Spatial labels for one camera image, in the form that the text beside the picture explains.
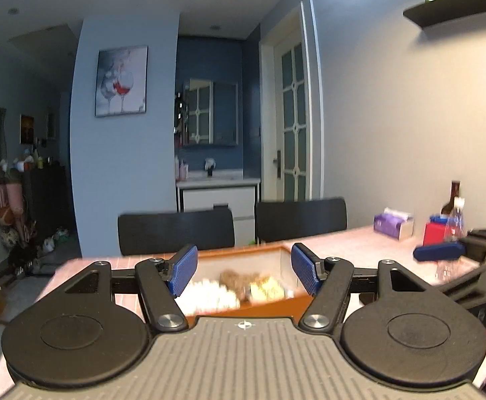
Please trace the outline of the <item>dark wall shelf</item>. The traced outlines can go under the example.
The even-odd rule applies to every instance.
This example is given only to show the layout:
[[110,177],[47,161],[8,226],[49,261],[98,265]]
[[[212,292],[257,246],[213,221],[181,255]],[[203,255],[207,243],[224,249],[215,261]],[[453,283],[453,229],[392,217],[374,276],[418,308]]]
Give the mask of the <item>dark wall shelf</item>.
[[435,0],[403,11],[404,18],[420,29],[486,13],[486,0]]

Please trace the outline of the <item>dark glass bottle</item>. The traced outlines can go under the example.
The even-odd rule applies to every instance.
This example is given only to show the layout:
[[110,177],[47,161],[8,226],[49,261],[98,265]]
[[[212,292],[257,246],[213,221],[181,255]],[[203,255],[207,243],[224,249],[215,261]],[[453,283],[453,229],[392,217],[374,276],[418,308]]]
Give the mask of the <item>dark glass bottle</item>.
[[455,206],[455,199],[460,197],[460,181],[452,181],[449,201],[442,206],[440,213],[442,215],[449,215]]

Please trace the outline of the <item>wall mirror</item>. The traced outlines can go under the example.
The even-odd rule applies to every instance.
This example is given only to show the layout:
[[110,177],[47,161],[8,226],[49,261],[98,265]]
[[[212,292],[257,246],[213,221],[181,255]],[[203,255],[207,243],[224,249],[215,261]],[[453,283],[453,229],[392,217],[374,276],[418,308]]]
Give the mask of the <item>wall mirror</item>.
[[184,83],[182,144],[238,144],[238,85],[189,79]]

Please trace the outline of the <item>clear plastic bottle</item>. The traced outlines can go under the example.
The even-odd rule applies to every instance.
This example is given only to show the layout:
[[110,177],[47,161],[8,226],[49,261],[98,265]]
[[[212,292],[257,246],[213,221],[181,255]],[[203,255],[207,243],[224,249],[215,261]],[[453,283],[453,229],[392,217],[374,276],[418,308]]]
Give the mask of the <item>clear plastic bottle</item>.
[[455,197],[454,206],[445,224],[444,241],[458,241],[465,236],[464,227],[464,198]]

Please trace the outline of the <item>black chair right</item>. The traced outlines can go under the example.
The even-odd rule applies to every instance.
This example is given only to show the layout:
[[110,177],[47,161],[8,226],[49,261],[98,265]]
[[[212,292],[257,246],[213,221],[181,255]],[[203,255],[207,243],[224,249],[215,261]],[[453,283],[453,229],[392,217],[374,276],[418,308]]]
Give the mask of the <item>black chair right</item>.
[[347,228],[343,197],[305,201],[261,201],[255,206],[257,238],[277,242],[310,237]]

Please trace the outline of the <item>wine glass painting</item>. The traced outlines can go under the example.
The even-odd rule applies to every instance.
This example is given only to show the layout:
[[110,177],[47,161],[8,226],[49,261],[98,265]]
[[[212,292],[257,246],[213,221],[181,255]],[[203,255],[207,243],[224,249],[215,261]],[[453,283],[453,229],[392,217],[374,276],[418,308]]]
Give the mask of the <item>wine glass painting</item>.
[[97,57],[95,117],[146,112],[148,47],[102,50]]

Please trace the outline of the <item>grey-brown plush toy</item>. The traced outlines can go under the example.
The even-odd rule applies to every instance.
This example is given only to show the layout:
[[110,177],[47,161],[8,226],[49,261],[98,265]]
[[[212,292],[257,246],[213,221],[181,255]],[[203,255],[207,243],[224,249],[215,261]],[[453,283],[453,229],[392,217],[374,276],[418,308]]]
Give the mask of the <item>grey-brown plush toy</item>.
[[220,285],[224,285],[236,297],[245,302],[250,296],[250,285],[259,279],[259,274],[239,274],[233,270],[225,270],[220,274]]

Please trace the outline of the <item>black chair left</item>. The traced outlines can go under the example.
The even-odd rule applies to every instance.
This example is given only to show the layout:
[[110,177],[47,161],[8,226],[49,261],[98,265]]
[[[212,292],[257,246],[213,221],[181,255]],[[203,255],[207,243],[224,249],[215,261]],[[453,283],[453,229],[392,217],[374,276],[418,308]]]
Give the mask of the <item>black chair left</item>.
[[117,219],[117,232],[124,256],[172,254],[188,244],[199,250],[235,246],[233,216],[226,207],[122,214]]

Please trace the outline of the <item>orange storage box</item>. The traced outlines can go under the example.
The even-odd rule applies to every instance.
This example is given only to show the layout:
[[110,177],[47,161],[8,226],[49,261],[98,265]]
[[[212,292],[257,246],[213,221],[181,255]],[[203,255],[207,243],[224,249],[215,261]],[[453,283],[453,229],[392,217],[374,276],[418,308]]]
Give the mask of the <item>orange storage box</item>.
[[176,303],[190,323],[199,316],[299,320],[311,297],[292,269],[290,249],[276,243],[201,251]]

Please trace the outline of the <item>pink checkered tablecloth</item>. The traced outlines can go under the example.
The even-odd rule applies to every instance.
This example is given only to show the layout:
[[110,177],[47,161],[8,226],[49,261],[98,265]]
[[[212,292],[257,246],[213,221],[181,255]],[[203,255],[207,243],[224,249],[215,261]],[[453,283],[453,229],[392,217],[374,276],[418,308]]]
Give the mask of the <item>pink checkered tablecloth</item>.
[[[279,263],[284,263],[286,269],[291,269],[290,251],[293,244],[302,242],[320,258],[339,257],[351,261],[356,267],[376,268],[380,260],[391,259],[404,265],[418,277],[430,284],[436,284],[436,264],[418,263],[413,257],[413,250],[420,245],[419,237],[411,237],[404,241],[397,241],[390,237],[373,231],[372,227],[355,228],[332,234],[306,237],[293,241],[282,241],[263,245],[248,247],[223,248],[219,250],[200,251],[199,258],[210,258],[214,262],[242,262],[249,272],[258,271],[268,275],[278,275]],[[32,304],[45,294],[68,280],[70,277],[90,265],[94,261],[102,260],[110,262],[112,269],[131,269],[137,263],[152,257],[167,259],[170,255],[154,256],[113,256],[95,258],[77,258],[66,262],[60,267],[48,285],[36,298],[29,299]],[[139,312],[141,309],[137,297],[125,297],[123,294],[116,296],[117,304],[128,308],[131,311]],[[474,385],[482,388],[486,384],[486,358],[481,365],[475,379]],[[0,396],[13,386],[12,379],[6,368],[0,347]]]

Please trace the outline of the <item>yellow cloth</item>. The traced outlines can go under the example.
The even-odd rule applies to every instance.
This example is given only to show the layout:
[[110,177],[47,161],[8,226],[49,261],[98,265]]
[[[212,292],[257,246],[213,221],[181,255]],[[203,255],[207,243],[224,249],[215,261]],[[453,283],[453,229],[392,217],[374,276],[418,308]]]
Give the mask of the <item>yellow cloth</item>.
[[248,287],[248,300],[253,304],[285,299],[285,289],[273,276],[258,278]]

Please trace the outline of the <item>red box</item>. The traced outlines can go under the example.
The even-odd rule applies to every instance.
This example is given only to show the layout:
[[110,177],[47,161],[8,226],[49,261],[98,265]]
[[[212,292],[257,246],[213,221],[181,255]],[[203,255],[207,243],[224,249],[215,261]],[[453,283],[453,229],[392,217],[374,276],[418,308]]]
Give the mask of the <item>red box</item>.
[[425,225],[423,245],[430,246],[440,244],[445,239],[445,227],[448,222],[448,215],[432,215]]

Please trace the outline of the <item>black chair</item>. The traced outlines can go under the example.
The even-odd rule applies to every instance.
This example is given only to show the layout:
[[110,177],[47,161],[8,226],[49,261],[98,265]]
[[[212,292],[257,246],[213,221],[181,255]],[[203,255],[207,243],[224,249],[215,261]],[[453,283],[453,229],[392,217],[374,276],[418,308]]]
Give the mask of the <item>black chair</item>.
[[310,237],[347,228],[343,197],[305,201],[261,201],[255,206],[257,238],[277,242]]
[[233,216],[226,207],[122,214],[117,219],[117,232],[124,256],[172,254],[188,244],[199,250],[235,246]]

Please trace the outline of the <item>white drawer cabinet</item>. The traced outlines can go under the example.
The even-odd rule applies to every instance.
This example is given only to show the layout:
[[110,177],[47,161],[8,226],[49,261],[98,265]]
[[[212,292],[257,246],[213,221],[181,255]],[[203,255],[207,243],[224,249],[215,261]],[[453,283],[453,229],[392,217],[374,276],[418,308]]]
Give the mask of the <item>white drawer cabinet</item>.
[[260,185],[260,179],[256,178],[204,178],[178,182],[178,211],[230,209],[235,246],[248,246],[257,242],[255,205],[260,200]]

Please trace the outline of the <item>white glass door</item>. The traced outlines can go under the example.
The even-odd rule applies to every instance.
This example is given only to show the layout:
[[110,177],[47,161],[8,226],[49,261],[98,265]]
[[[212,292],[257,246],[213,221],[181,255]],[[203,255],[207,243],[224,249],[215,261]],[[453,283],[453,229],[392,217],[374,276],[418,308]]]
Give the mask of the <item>white glass door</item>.
[[323,196],[319,57],[311,15],[301,2],[262,36],[261,198]]

